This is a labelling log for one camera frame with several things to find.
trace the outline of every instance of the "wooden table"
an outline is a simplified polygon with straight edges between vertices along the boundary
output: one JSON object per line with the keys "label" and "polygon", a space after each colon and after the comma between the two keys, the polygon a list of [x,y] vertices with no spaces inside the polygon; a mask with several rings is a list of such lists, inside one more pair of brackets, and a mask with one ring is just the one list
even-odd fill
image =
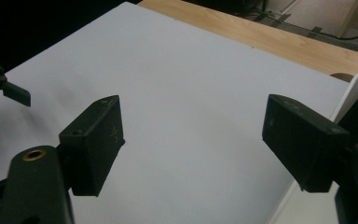
{"label": "wooden table", "polygon": [[353,50],[180,0],[144,0],[139,5],[327,75],[345,73],[354,76],[358,73],[358,52]]}

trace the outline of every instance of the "wire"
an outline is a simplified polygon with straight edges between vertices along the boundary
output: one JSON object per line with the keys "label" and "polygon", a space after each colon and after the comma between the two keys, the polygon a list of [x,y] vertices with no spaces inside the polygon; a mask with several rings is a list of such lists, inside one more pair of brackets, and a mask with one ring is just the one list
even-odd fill
{"label": "wire", "polygon": [[262,12],[262,11],[258,11],[258,10],[252,10],[250,12],[255,12],[255,13],[258,13],[259,15],[264,15],[265,18],[268,18],[270,20],[273,20],[273,21],[276,21],[280,24],[285,24],[285,25],[289,25],[289,26],[292,26],[292,27],[295,27],[297,29],[300,29],[300,30],[304,30],[304,31],[307,31],[307,32],[310,32],[310,33],[313,33],[313,34],[316,34],[316,35],[322,35],[322,36],[325,36],[325,37],[329,37],[329,38],[333,38],[335,40],[339,40],[339,41],[348,41],[348,40],[355,40],[355,39],[358,39],[358,35],[357,36],[354,36],[354,37],[341,37],[341,38],[338,38],[334,35],[330,35],[330,34],[327,34],[327,33],[322,33],[322,32],[314,32],[310,29],[306,29],[306,28],[303,28],[303,27],[300,27],[300,26],[296,26],[296,25],[293,25],[291,23],[288,23],[288,22],[285,22],[285,21],[279,21],[279,19],[275,19],[273,17],[271,17],[268,13],[266,12]]}

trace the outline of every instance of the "white surface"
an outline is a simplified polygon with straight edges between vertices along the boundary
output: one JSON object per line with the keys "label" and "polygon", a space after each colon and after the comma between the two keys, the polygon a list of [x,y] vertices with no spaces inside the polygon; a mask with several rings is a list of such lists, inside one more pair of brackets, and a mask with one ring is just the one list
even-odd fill
{"label": "white surface", "polygon": [[261,139],[270,93],[329,117],[348,83],[123,4],[13,69],[27,108],[0,96],[0,179],[18,152],[58,145],[118,94],[126,145],[76,223],[265,223],[291,177]]}
{"label": "white surface", "polygon": [[331,120],[335,123],[339,123],[339,121],[344,117],[344,115],[351,109],[353,104],[358,99],[358,74],[353,77],[351,80],[350,86],[345,91],[342,96],[339,104],[334,111]]}
{"label": "white surface", "polygon": [[[358,74],[351,80],[337,108],[330,117],[338,123],[358,99]],[[282,198],[268,224],[338,223],[335,196],[338,185],[333,183],[328,193],[307,193],[293,182]]]}

